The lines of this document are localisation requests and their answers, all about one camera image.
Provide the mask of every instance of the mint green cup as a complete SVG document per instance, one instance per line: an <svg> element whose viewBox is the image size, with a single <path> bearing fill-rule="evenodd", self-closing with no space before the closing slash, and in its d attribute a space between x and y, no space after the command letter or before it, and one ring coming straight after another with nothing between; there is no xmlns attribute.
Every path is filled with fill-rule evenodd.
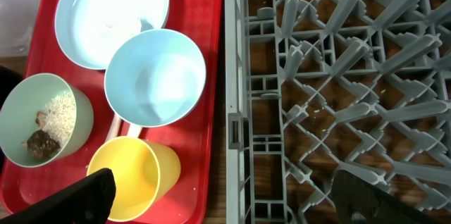
<svg viewBox="0 0 451 224"><path fill-rule="evenodd" d="M56 155L38 160L28 153L23 142L37 130L37 112L44 110L52 98L65 91L75 98L75 126L69 140ZM75 153L88 139L93 122L91 102L80 90L51 73L33 75L13 89L0 110L0 147L13 163L25 168L40 167Z"/></svg>

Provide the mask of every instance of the plastic dish rack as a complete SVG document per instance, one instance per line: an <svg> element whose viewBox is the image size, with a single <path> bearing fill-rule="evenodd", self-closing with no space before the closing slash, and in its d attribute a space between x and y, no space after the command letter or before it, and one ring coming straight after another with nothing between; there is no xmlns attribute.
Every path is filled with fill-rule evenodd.
<svg viewBox="0 0 451 224"><path fill-rule="evenodd" d="M451 211L451 0L225 0L225 11L228 223L313 223L310 211L335 210L339 169Z"/></svg>

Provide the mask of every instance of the gray dish rack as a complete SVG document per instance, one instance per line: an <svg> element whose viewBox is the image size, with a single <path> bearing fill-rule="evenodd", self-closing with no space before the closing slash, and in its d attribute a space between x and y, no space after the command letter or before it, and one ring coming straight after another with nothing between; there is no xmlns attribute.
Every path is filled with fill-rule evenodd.
<svg viewBox="0 0 451 224"><path fill-rule="evenodd" d="M304 213L309 208L324 203L333 206L330 188L339 169L387 193L391 193L396 175L406 176L425 194L415 206L420 211L451 211L451 50L447 49L451 47L451 0L441 0L442 4L434 7L430 0L373 0L383 7L378 15L370 14L368 0L329 0L336 7L328 20L318 15L321 1L267 0L256 15L250 15L249 0L225 0L227 223L307 223ZM349 17L361 24L346 27ZM305 20L315 28L299 30L297 26ZM389 42L399 50L387 54ZM251 73L252 45L260 43L273 46L275 71L255 75ZM317 68L305 70L305 63L314 63ZM405 74L420 76L409 79L403 77ZM353 80L363 77L367 80ZM310 79L321 81L305 83ZM402 95L389 108L382 101L386 89L380 87L381 82ZM286 107L286 84L298 88L299 96L290 98L299 97L301 102ZM334 107L329 101L330 96L323 91L330 84L352 95L347 106ZM253 130L254 121L259 119L253 118L253 104L260 101L276 104L272 116L279 133ZM303 121L321 113L333 121L315 131L303 126ZM356 122L374 117L378 121L371 130L356 126ZM409 121L424 118L434 118L433 124L426 129L408 126ZM359 138L355 148L341 157L328 144L337 137L337 127L345 127ZM290 151L285 142L289 128L311 142L296 159L286 154ZM388 128L412 141L413 147L401 159L395 160L387 152L384 142L390 138ZM336 144L344 142L339 139ZM317 151L336 164L320 182L314 181L314 168L305 164ZM388 163L389 169L356 161L369 152ZM413 161L423 153L440 166ZM254 165L263 155L280 161L278 186L283 193L279 198L255 193ZM288 179L313 188L296 208L288 206Z"/></svg>

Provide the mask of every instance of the cup rim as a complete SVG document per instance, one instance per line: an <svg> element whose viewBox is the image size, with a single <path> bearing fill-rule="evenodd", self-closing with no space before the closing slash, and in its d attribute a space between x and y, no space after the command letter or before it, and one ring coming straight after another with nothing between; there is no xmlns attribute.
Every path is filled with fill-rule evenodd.
<svg viewBox="0 0 451 224"><path fill-rule="evenodd" d="M136 137L129 137L129 136L115 137L115 138L113 138L113 139L111 139L111 140L109 140L109 141L103 143L103 144L96 150L96 152L94 153L94 155L93 155L92 158L91 158L91 161L89 161L89 165L88 165L87 170L86 170L86 176L91 175L91 174L93 174L93 173L95 172L95 171L92 171L92 172L90 173L90 168L91 168L92 162L93 162L93 160L95 159L96 155L97 155L104 147L106 147L108 144L110 144L111 142L116 142L116 141L118 141L118 140L123 140L123 139L126 139L126 140L132 140L132 141L138 141L138 142L140 142L140 144L143 144L143 145L145 145L145 146L148 148L148 150L152 153L152 156L154 157L154 160L155 160L155 162L156 162L156 170L157 170L157 173L158 173L158 175L157 175L158 178L157 178L157 181L156 181L156 189L155 189L155 193L154 193L154 195L152 196L151 200L149 201L149 204L148 204L145 208L143 208L143 210L142 210L140 213L138 213L137 215L133 216L132 218L127 218L127 219L115 219L115 218L110 218L110 216L108 216L108 219L109 219L109 220L116 221L116 222L126 222L126 221L130 221L130 220L134 220L134 219L140 217L140 216L141 216L143 213L145 213L147 210L149 210L150 206L155 202L155 198L156 198L156 195L158 194L158 190L159 190L159 188L160 188L160 183L161 183L161 171L160 171L159 160L158 160L158 158L156 157L156 154L155 154L154 150L149 146L149 144L147 144L146 142L144 142L144 139L140 139L140 138L136 138Z"/></svg>
<svg viewBox="0 0 451 224"><path fill-rule="evenodd" d="M10 99L13 98L13 93L14 93L14 91L17 90L17 88L19 88L21 85L26 84L26 82L29 81L29 79L32 79L32 78L34 78L34 77L41 77L41 76L44 76L44 75L48 75L48 76L57 78L57 79L59 79L60 81L62 81L62 83L64 83L64 84L66 85L67 89L66 89L65 91L69 91L69 92L70 92L70 95L72 96L72 98L73 98L73 100L74 100L74 103L75 103L75 122L74 122L74 125L73 125L73 128L72 128L72 131L70 132L70 136L69 136L68 141L67 141L63 146L61 146L61 148L60 148L60 150L58 151L58 153L56 153L56 154L55 154L54 156L52 156L50 159L48 159L48 160L46 160L46 161L44 161L44 162L42 162L42 163L39 163L39 164L36 164L36 165L24 165L24 164L18 163L18 162L16 162L15 160L13 160L13 159L10 158L10 156L8 155L8 152L7 152L7 151L4 151L4 148L3 148L3 147L1 148L2 151L3 151L3 153L4 153L5 156L8 158L9 161L11 161L12 163L16 164L17 166L20 166L20 167L23 167L23 168L38 168L38 167L44 166L44 165L46 165L46 164L48 164L48 163L50 163L50 162L56 160L56 159L61 155L61 153L64 151L64 149L65 149L66 146L68 145L69 141L72 139L72 135L73 135L73 132L74 132L74 130L75 130L75 125L77 124L77 99L75 99L75 95L74 95L74 92L73 92L73 90L72 90L72 87L71 87L71 86L69 85L69 83L67 83L66 80L64 80L62 77L60 77L60 76L58 76L58 75L55 75L55 74L53 74L53 73L38 73L38 74L31 75L31 76L29 76L29 77L23 79L19 84L17 84L17 86L15 86L15 87L13 88L13 90L11 90L11 92L9 93L9 95L6 97L5 102L4 102L4 106L8 103L8 101L10 101Z"/></svg>
<svg viewBox="0 0 451 224"><path fill-rule="evenodd" d="M196 102L194 102L193 105L192 105L190 108L188 108L185 112L183 112L182 114L180 114L180 116L178 116L177 118L175 118L175 119L173 119L173 120L170 120L170 121L168 121L168 122L166 122L166 123L161 123L161 124L158 124L158 125L143 125L143 124L139 124L139 123L132 122L131 120L129 120L129 119L127 119L127 118L124 118L120 113L117 112L117 110L115 109L115 107L114 107L113 105L111 105L111 102L110 102L110 99L109 99L109 95L108 95L108 93L107 93L107 91L106 91L106 89L107 89L107 88L106 88L106 79L107 79L108 71L109 71L109 69L110 69L110 65L111 65L111 63L110 63L110 65L108 66L108 68L107 68L106 71L105 71L105 77L104 77L104 86L105 86L104 91L105 91L106 101L108 102L108 105L111 107L111 109L114 111L114 113L118 114L118 116L119 116L122 120L124 120L125 122L130 123L130 124L139 125L139 126L144 127L144 128L154 128L154 127L162 127L162 126L170 125L170 124L172 124L172 123L175 123L175 122L179 121L180 119L184 118L184 117L187 116L189 113L191 113L191 111L196 107L197 103L199 103L199 100L201 99L202 94L204 93L204 90L205 90L205 84L206 84L206 77L207 77L205 58L204 58L203 53L202 53L202 51L200 50L200 48L199 48L199 47L197 46L197 44L196 44L191 38L189 38L187 35L185 35L185 34L179 32L179 31L175 31L175 30L169 30L169 29L153 29L153 30L146 30L146 31L143 31L143 32L139 33L138 35L135 35L134 37L130 38L128 41L126 41L126 42L119 48L119 50L116 51L116 53L114 54L114 56L113 56L113 58L111 59L111 61L114 59L114 57L116 56L116 54L117 54L117 53L118 53L118 52L119 52L119 51L120 51L120 50L121 50L128 42L130 42L130 40L135 39L135 38L139 38L141 35L146 35L146 34L148 34L148 33L150 33L150 32L172 32L173 34L183 36L184 38L186 38L187 40L189 40L189 42L192 42L192 43L196 46L197 51L199 52L199 55L202 57L202 61L203 61L203 63L202 63L202 68L203 68L203 70L204 70L204 72L205 72L205 77L204 77L204 79L202 80L202 89L201 89L201 91L199 91L199 94L196 96Z"/></svg>

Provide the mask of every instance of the white bag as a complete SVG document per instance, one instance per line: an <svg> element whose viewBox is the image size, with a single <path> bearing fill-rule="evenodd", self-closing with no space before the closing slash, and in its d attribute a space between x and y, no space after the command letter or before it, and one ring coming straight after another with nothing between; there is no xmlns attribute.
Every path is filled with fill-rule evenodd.
<svg viewBox="0 0 451 224"><path fill-rule="evenodd" d="M27 56L39 0L0 0L0 58Z"/></svg>

